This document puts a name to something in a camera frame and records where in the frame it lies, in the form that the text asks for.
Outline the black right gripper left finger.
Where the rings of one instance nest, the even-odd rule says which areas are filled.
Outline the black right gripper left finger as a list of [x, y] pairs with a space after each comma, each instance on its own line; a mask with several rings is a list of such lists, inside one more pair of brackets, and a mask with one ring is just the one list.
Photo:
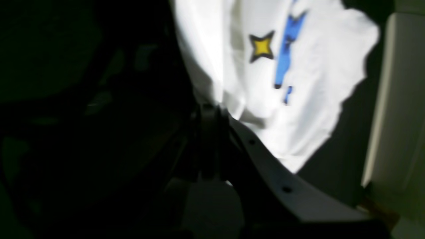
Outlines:
[[218, 181], [220, 172], [216, 107], [208, 104], [198, 106], [190, 123], [192, 168], [202, 180]]

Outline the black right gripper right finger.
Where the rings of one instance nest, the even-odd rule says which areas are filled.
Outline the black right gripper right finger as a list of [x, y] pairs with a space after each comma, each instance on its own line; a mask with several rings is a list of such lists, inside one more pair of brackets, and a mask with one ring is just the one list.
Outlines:
[[220, 177], [270, 196], [302, 223], [354, 223], [370, 216], [346, 206], [284, 168], [246, 126], [220, 108]]

